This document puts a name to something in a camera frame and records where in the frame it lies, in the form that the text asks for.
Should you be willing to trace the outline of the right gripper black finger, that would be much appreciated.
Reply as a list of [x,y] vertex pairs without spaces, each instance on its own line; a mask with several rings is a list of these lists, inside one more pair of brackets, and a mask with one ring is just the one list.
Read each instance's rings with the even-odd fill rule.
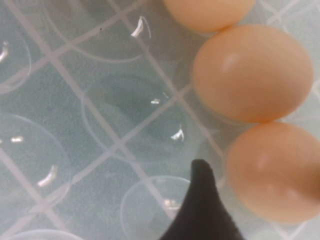
[[203,159],[191,162],[191,178],[175,219],[162,240],[240,240],[242,234],[224,207],[213,170]]

